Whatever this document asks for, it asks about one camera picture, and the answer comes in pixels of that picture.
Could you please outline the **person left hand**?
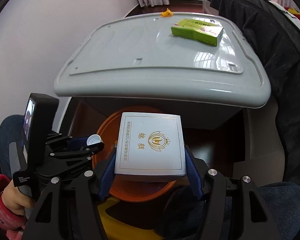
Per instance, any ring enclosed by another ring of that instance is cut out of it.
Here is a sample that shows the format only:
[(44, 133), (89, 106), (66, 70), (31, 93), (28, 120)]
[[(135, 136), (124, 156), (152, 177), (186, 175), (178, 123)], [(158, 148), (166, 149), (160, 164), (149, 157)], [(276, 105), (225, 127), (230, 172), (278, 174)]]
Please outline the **person left hand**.
[(32, 209), (34, 201), (31, 197), (21, 193), (17, 187), (14, 186), (13, 181), (5, 187), (1, 194), (3, 204), (14, 214), (18, 216), (25, 215), (25, 209)]

